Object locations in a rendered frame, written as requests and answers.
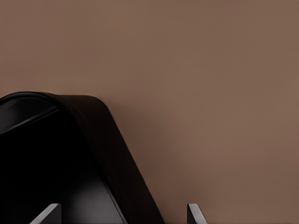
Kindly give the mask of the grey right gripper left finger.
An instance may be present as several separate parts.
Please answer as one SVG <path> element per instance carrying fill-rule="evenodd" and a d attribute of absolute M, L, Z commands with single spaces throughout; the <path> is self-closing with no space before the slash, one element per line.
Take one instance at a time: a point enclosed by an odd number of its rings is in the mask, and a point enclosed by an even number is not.
<path fill-rule="evenodd" d="M 29 224 L 62 224 L 61 204 L 59 203 L 50 204 Z"/>

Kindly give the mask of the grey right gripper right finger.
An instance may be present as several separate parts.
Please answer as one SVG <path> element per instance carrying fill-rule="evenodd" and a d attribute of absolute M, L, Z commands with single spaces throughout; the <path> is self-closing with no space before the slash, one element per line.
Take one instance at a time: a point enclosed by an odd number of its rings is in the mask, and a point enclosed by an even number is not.
<path fill-rule="evenodd" d="M 187 204 L 187 224 L 207 224 L 207 221 L 196 203 Z"/>

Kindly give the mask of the black rounded tray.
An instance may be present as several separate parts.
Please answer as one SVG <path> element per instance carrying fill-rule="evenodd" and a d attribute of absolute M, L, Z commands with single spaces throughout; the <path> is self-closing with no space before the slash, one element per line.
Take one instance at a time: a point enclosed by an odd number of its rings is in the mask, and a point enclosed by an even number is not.
<path fill-rule="evenodd" d="M 0 224 L 52 203 L 62 224 L 164 224 L 108 107 L 85 95 L 0 98 Z"/>

